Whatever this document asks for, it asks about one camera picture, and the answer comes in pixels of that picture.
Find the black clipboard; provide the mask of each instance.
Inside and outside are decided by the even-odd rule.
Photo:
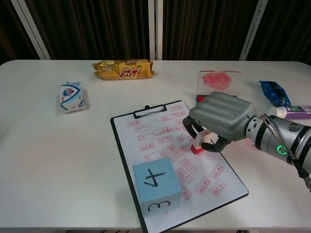
[[[133,111],[133,112],[131,112],[131,113],[123,114],[123,115],[120,115],[120,116],[115,116],[115,117],[113,117],[113,118],[110,119],[111,126],[112,126],[112,130],[113,130],[114,136],[115,136],[115,138],[116,138],[116,142],[117,142],[118,149],[119,149],[119,152],[120,152],[122,164],[123,164],[124,171],[125,171],[125,174],[126,174],[126,178],[127,178],[128,183],[129,183],[129,186],[130,186],[131,194],[132,194],[133,201],[134,201],[134,204],[135,204],[135,208],[136,208],[136,211],[137,211],[137,214],[138,214],[138,218],[139,218],[139,221],[140,221],[141,229],[142,229],[142,231],[143,231],[144,233],[148,233],[148,229],[147,229],[147,226],[146,226],[144,217],[143,217],[143,215],[142,215],[142,211],[141,211],[141,208],[140,208],[139,200],[138,200],[138,197],[137,197],[136,192],[135,192],[134,184],[133,184],[133,181],[132,181],[130,172],[129,172],[129,168],[128,168],[128,165],[127,165],[127,162],[126,162],[126,158],[125,158],[124,153],[123,153],[123,149],[122,149],[122,146],[121,146],[121,142],[120,142],[120,139],[119,139],[119,136],[118,136],[118,132],[117,132],[117,129],[116,129],[116,125],[115,125],[114,119],[115,119],[115,118],[118,118],[118,117],[123,117],[123,116],[126,116],[126,115],[134,115],[134,118],[135,118],[135,119],[138,119],[138,118],[140,118],[140,117],[149,116],[150,114],[156,114],[156,113],[159,113],[159,112],[164,112],[164,111],[167,110],[166,105],[173,104],[173,103],[177,103],[177,102],[181,102],[181,101],[182,101],[182,100],[177,100],[177,101],[173,101],[173,102],[166,103],[166,104],[160,104],[160,105],[153,106],[153,107],[150,107],[149,105],[146,105],[144,109],[136,110],[136,111]],[[147,114],[147,115],[141,115],[141,116],[138,117],[138,118],[135,117],[135,115],[139,116],[139,115],[138,115],[139,112],[143,112],[143,111],[146,111],[146,110],[155,109],[155,108],[159,108],[159,107],[163,107],[162,109],[165,109],[165,110],[163,110],[163,111],[151,112],[150,114]],[[245,186],[245,184],[244,184],[244,183],[242,182],[242,180],[239,178],[239,176],[237,175],[237,173],[233,170],[233,168],[231,167],[231,165],[230,165],[230,164],[228,163],[228,161],[225,159],[225,157],[223,156],[223,154],[222,154],[221,152],[220,152],[219,154],[223,157],[223,159],[224,159],[224,160],[226,161],[226,163],[230,166],[230,168],[232,169],[232,171],[234,172],[234,174],[237,176],[237,178],[238,178],[238,179],[241,181],[241,183]],[[249,194],[249,193],[247,192],[247,194],[245,194],[245,195],[242,195],[242,196],[240,196],[240,197],[238,197],[238,198],[236,198],[236,199],[234,199],[234,200],[232,200],[232,201],[230,201],[230,202],[227,202],[227,203],[225,203],[225,204],[223,204],[223,205],[221,205],[221,206],[218,206],[218,207],[215,208],[215,209],[212,209],[212,210],[210,210],[210,211],[207,211],[207,212],[205,212],[205,213],[203,213],[203,214],[201,214],[201,215],[198,215],[198,216],[196,216],[196,217],[194,217],[194,218],[191,218],[191,219],[189,219],[189,220],[187,220],[187,221],[181,222],[180,224],[177,224],[177,225],[175,225],[175,226],[173,226],[173,227],[171,227],[171,228],[168,228],[168,229],[166,229],[166,230],[164,230],[164,231],[162,231],[162,232],[160,232],[160,233],[164,233],[164,232],[166,232],[166,231],[172,230],[172,229],[174,229],[174,228],[176,228],[176,227],[178,227],[178,226],[181,226],[181,225],[183,225],[183,224],[185,224],[185,223],[187,223],[187,222],[190,222],[190,221],[192,221],[192,220],[194,220],[194,219],[196,219],[196,218],[199,218],[199,217],[201,217],[201,216],[203,216],[203,215],[206,215],[206,214],[208,214],[208,213],[210,213],[210,212],[212,212],[212,211],[214,211],[214,210],[217,210],[217,209],[219,209],[219,208],[221,208],[221,207],[223,207],[223,206],[226,206],[226,205],[228,205],[228,204],[231,204],[231,203],[233,203],[233,202],[235,202],[235,201],[237,201],[237,200],[239,200],[239,199],[241,199],[241,198],[244,198],[244,197],[248,196],[248,194]]]

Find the red rectangular stamp print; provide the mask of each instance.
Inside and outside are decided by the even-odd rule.
[[[194,142],[194,138],[193,137],[188,136],[188,139],[189,139],[190,142]]]
[[[205,193],[205,190],[208,187],[209,183],[210,183],[210,180],[208,178],[203,177],[194,190],[198,194],[203,195]]]
[[[189,134],[187,134],[186,132],[182,133],[181,135],[177,136],[177,140],[179,142],[183,142],[188,138]]]
[[[176,111],[176,110],[180,110],[180,109],[184,109],[182,105],[176,105],[176,106],[173,106],[171,107],[171,111]]]
[[[188,144],[186,144],[186,145],[180,147],[179,149],[180,149],[181,152],[185,153],[185,152],[187,152],[187,151],[190,150],[191,145],[192,145],[192,143],[190,142],[190,143],[188,143]]]
[[[167,129],[168,129],[170,132],[180,131],[180,126],[168,126]]]
[[[180,164],[184,166],[185,169],[187,169],[191,174],[194,174],[198,170],[192,163],[189,162],[188,159],[184,159],[180,162]]]
[[[169,151],[176,157],[180,157],[183,153],[180,152],[180,150],[174,145],[174,144],[170,144],[167,149],[169,149]]]
[[[126,127],[127,128],[135,126],[135,125],[140,125],[140,120],[133,120],[133,121],[130,121],[130,122],[126,123]]]
[[[154,139],[154,138],[155,138],[155,136],[154,136],[153,133],[147,133],[147,134],[138,135],[139,141],[151,140],[151,139]]]
[[[183,125],[183,120],[175,120],[177,125]]]
[[[223,172],[224,169],[225,169],[224,166],[220,164],[216,164],[216,166],[214,167],[214,169],[211,171],[209,175],[210,177],[213,177],[214,179],[218,179],[218,177],[220,176],[220,174]]]
[[[139,145],[139,150],[140,151],[150,150],[150,149],[153,149],[153,148],[156,148],[156,146],[155,146],[155,144],[153,142],[149,142],[149,143],[146,143],[144,145]]]
[[[157,141],[158,141],[159,144],[163,144],[163,143],[166,143],[166,142],[172,142],[172,141],[174,141],[174,139],[173,139],[173,137],[171,135],[168,135],[166,137],[159,138]]]
[[[187,183],[190,183],[193,180],[193,177],[181,167],[177,169],[176,174]]]
[[[159,135],[162,135],[162,134],[165,134],[168,132],[169,132],[169,130],[167,129],[167,127],[163,127],[161,129],[155,130],[154,134],[155,134],[155,136],[159,136]]]
[[[172,115],[174,118],[177,118],[177,117],[185,117],[187,114],[185,113],[185,111],[182,111],[178,113],[172,113]]]
[[[156,152],[153,152],[151,154],[146,154],[146,155],[144,155],[144,157],[145,157],[146,162],[149,162],[151,160],[161,158],[161,155],[160,155],[159,151],[156,151]]]
[[[188,199],[191,197],[192,192],[190,192],[188,189],[186,189],[186,188],[185,188],[184,186],[182,186],[182,185],[181,185],[181,189],[182,189],[182,191],[181,191],[181,196],[182,196],[184,199],[188,200]]]
[[[169,158],[171,163],[176,161],[175,157],[167,149],[161,151],[160,154],[165,158]]]
[[[142,132],[142,131],[146,131],[146,130],[149,130],[149,125],[142,125],[142,126],[136,126],[134,128],[135,132]]]
[[[161,120],[163,120],[163,121],[172,120],[172,119],[173,119],[173,116],[172,116],[172,115],[162,116],[162,117],[161,117]]]
[[[209,190],[209,192],[214,196],[218,196],[218,194],[223,191],[223,189],[226,187],[226,184],[222,182],[221,180],[218,180],[217,183]]]

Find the green light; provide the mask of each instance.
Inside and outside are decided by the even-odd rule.
[[[279,146],[276,148],[276,150],[278,151],[279,154],[282,154],[282,155],[287,154],[286,148],[285,148],[284,146],[282,146],[282,145],[279,145]]]

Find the clipboard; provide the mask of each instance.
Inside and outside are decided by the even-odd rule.
[[[247,188],[221,153],[203,151],[194,155],[190,151],[192,140],[182,125],[188,114],[187,105],[178,100],[145,106],[110,120],[144,233],[171,230],[248,195]],[[152,146],[141,147],[146,143]],[[181,155],[174,154],[170,150],[172,146]],[[178,176],[183,190],[181,204],[176,210],[143,217],[132,166],[163,157],[170,158]]]

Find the clipboard clip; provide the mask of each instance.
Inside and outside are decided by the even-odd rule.
[[[163,108],[160,109],[160,110],[157,110],[157,111],[148,112],[148,113],[143,114],[143,115],[138,115],[138,114],[137,114],[137,113],[142,112],[142,111],[146,111],[146,110],[153,109],[153,108],[159,108],[159,107],[163,107]],[[133,112],[133,115],[134,115],[134,118],[135,118],[135,119],[138,119],[138,118],[141,118],[141,117],[150,115],[150,114],[155,114],[155,113],[160,113],[160,112],[165,112],[165,111],[167,111],[167,108],[166,108],[166,105],[164,105],[164,104],[161,104],[161,105],[158,105],[158,106],[155,106],[155,107],[149,107],[149,105],[146,105],[144,110],[137,110],[137,111],[134,111],[134,112]]]

